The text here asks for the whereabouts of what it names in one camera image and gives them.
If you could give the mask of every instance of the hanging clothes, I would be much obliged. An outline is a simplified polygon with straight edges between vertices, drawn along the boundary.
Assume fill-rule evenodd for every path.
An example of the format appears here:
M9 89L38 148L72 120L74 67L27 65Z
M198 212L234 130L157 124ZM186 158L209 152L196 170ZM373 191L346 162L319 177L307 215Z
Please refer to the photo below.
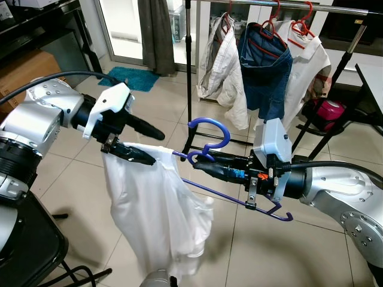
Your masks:
M172 30L166 0L139 0L142 62L160 75L175 73Z
M278 21L274 28L287 43L293 57L293 67L288 79L282 119L286 130L302 108L304 101L326 97L330 87L330 59L319 37L301 35L292 30L293 21Z
M197 272L211 231L212 202L196 197L178 174L173 150L125 143L156 159L152 166L102 154L111 214L137 256L144 275L166 269L172 276Z
M237 129L247 129L246 97L234 36L234 20L227 13L214 21L200 68L205 75L197 85L198 96L216 99L221 106L230 108L225 117Z
M256 23L248 24L238 45L247 107L259 109L258 117L263 120L281 119L293 59L277 36L263 29L272 37L268 39L260 29Z

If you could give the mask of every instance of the robotic arm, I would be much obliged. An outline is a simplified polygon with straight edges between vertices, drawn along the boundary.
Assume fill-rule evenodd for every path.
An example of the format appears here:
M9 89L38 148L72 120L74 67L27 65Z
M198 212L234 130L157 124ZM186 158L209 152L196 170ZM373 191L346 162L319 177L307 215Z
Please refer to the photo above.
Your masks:
M8 238L17 221L17 209L12 206L23 199L33 184L37 166L57 138L60 127L72 126L84 138L95 138L102 144L103 152L144 164L155 162L145 152L118 143L126 124L143 135L160 140L165 137L130 114L133 101L125 83L103 91L98 100L78 93L58 79L28 85L25 101L0 125L0 258L7 251ZM291 158L291 142L279 119L257 129L249 157L213 151L211 155L215 162L197 157L194 168L224 181L244 184L248 191L246 208L256 209L257 196L266 196L275 203L286 196L319 209L345 229L376 279L381 278L381 176L346 163L342 167L338 162L310 163L303 157ZM167 286L167 274L162 273L149 275L145 281L148 283L142 286L161 286L150 285L156 284L160 277L163 286Z

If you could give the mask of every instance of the blue hanger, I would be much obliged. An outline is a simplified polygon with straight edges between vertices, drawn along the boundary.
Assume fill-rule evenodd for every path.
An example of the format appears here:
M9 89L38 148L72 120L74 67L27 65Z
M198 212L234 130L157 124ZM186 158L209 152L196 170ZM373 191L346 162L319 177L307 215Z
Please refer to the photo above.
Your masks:
M183 154L183 153L178 152L178 151L173 152L174 155L178 155L179 157L187 158L187 160L191 164L195 164L195 162L193 161L193 157L195 155L202 155L204 157L207 157L211 161L215 161L214 157L212 157L211 155L208 154L209 150L211 148L223 148L224 146L226 146L230 142L230 132L227 129L227 127L224 124L220 123L219 121L213 120L212 118L205 118L205 117L196 118L193 121L189 122L187 125L191 128L194 128L200 123L210 123L210 124L213 124L213 125L219 127L220 130L223 132L223 140L218 144L211 144L211 143L206 144L203 147L202 151L191 151L188 154Z

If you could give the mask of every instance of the glass door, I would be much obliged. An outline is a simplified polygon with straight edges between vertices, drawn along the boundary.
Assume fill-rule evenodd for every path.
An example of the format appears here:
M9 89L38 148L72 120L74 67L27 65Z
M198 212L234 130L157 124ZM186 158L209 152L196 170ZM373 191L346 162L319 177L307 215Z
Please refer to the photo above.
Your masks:
M139 0L97 0L96 7L107 41L111 60L143 65L142 38L138 11ZM177 69L186 70L186 10L183 0L167 0L172 31L174 62ZM191 2L191 65L196 64L197 3Z

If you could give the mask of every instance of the white cloth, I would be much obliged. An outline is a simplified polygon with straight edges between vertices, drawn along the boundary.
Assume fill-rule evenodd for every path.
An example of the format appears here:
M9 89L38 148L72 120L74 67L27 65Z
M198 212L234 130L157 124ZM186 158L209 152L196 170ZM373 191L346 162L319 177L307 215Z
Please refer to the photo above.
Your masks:
M225 15L214 21L208 45L200 61L200 68L205 70L205 75L197 85L197 94L202 98L216 99L221 106L231 108L225 117L237 129L243 130L248 128L246 95L234 37L234 20L227 17L230 28L225 34Z
M293 66L285 92L285 115L282 119L286 130L302 108L303 98L311 81L320 70L331 65L319 37L300 35L291 29L291 23L291 20L274 23L275 31L287 43L293 57ZM288 39L304 46L305 49L298 47Z
M111 214L144 275L167 269L180 279L194 274L211 230L212 202L196 197L178 175L173 150L125 143L156 159L152 166L102 154Z

